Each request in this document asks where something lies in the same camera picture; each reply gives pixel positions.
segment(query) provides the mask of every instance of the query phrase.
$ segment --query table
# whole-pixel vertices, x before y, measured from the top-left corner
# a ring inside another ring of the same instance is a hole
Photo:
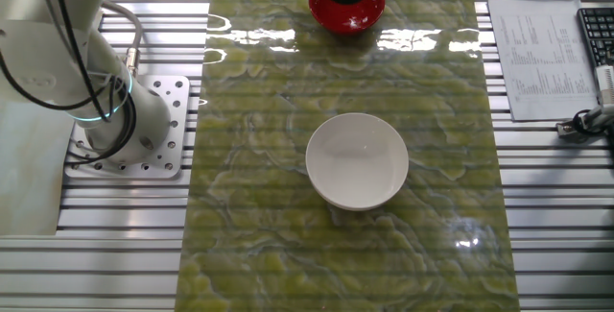
[[[191,82],[181,177],[67,180],[56,237],[0,240],[0,311],[173,310],[209,0],[111,1],[143,21],[141,74]],[[614,7],[614,0],[582,1]],[[554,122],[510,121],[486,0],[476,9],[521,307],[611,310],[614,179],[606,143],[569,145],[557,139]],[[111,14],[102,30],[124,53],[129,22]]]

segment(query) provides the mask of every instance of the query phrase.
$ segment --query cable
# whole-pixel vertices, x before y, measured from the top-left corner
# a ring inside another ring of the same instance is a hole
[[[77,40],[75,39],[75,33],[73,31],[72,23],[70,22],[70,16],[68,15],[68,10],[66,8],[66,2],[64,0],[58,0],[59,9],[61,12],[62,20],[64,21],[64,25],[66,26],[66,33],[68,34],[68,41],[70,42],[70,46],[73,49],[73,53],[75,54],[75,59],[77,60],[77,65],[79,66],[79,70],[81,71],[83,80],[85,81],[85,87],[87,87],[87,92],[92,99],[94,107],[99,112],[100,117],[105,121],[109,122],[108,118],[103,111],[103,108],[100,106],[100,102],[94,92],[94,86],[92,85],[91,80],[89,79],[89,75],[87,74],[87,70],[85,69],[85,64],[83,63],[83,58],[81,53],[79,52],[79,45],[77,44]]]
[[[103,8],[123,14],[129,21],[132,22],[132,24],[134,24],[134,41],[132,42],[130,48],[138,49],[139,45],[141,44],[141,38],[143,37],[143,25],[141,24],[141,21],[138,19],[136,14],[130,12],[125,7],[117,5],[110,1],[104,1]]]
[[[589,109],[584,109],[581,110],[579,112],[576,113],[576,115],[574,115],[574,118],[572,119],[572,127],[574,128],[574,130],[576,130],[576,132],[578,133],[582,133],[586,136],[599,136],[602,135],[603,132],[605,131],[605,128],[598,130],[598,131],[588,131],[584,128],[583,124],[582,124],[582,119],[580,118],[580,116],[582,114],[586,114],[588,113],[590,110]]]
[[[52,110],[74,110],[77,108],[81,108],[87,104],[89,104],[90,102],[92,102],[92,98],[87,98],[86,100],[83,100],[79,103],[76,103],[74,105],[69,105],[69,106],[58,106],[58,105],[52,105],[52,104],[48,104],[46,102],[40,101],[38,100],[36,97],[34,97],[32,94],[30,94],[28,91],[26,91],[23,87],[21,87],[17,81],[15,80],[15,78],[12,76],[11,71],[9,71],[9,67],[7,66],[7,63],[4,60],[4,56],[2,55],[2,50],[0,50],[0,69],[2,69],[2,73],[4,74],[5,78],[7,79],[7,81],[9,81],[9,84],[17,91],[19,92],[19,94],[23,97],[25,97],[28,101],[37,104],[41,107],[45,107],[48,109],[52,109]],[[103,93],[103,91],[105,90],[106,85],[101,87],[100,89],[98,89],[98,91],[95,92],[95,96],[99,96],[100,94]]]
[[[56,27],[56,30],[58,31],[58,35],[59,35],[59,38],[61,39],[61,42],[64,44],[64,47],[66,48],[66,51],[68,52],[68,54],[70,54],[70,56],[74,59],[75,55],[73,54],[72,49],[70,49],[70,46],[68,45],[68,41],[66,40],[66,37],[64,36],[64,32],[61,30],[61,26],[59,25],[58,17],[56,16],[56,12],[54,11],[53,3],[51,2],[51,0],[45,0],[45,3],[47,4],[47,12],[49,13],[49,16],[51,17],[51,21],[53,22],[54,26]]]
[[[90,164],[97,162],[99,160],[109,158],[115,154],[117,154],[120,150],[126,146],[126,144],[132,138],[134,134],[134,130],[136,128],[136,107],[134,105],[134,101],[132,100],[132,96],[128,93],[126,89],[126,85],[121,89],[120,96],[125,97],[127,101],[124,103],[124,126],[122,130],[117,136],[117,139],[113,143],[113,145],[109,148],[109,150],[105,151],[103,154],[100,154],[98,157],[90,158],[86,156],[80,156],[71,152],[68,154],[72,157],[81,159],[81,161],[76,162],[66,162],[66,164]]]

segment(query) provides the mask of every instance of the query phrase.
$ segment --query keyboard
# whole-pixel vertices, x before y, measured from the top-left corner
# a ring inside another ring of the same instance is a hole
[[[610,65],[614,60],[614,9],[580,9],[578,20],[593,67]]]

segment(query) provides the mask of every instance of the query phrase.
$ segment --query paper document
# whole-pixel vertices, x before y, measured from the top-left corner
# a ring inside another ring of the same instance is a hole
[[[514,120],[572,118],[597,105],[579,0],[489,0]]]

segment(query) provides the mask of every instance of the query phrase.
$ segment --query screw hole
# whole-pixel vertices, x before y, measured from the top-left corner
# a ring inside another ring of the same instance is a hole
[[[154,144],[152,143],[152,141],[150,140],[150,138],[142,135],[138,138],[138,141],[141,142],[141,145],[148,150],[153,150],[154,149]]]

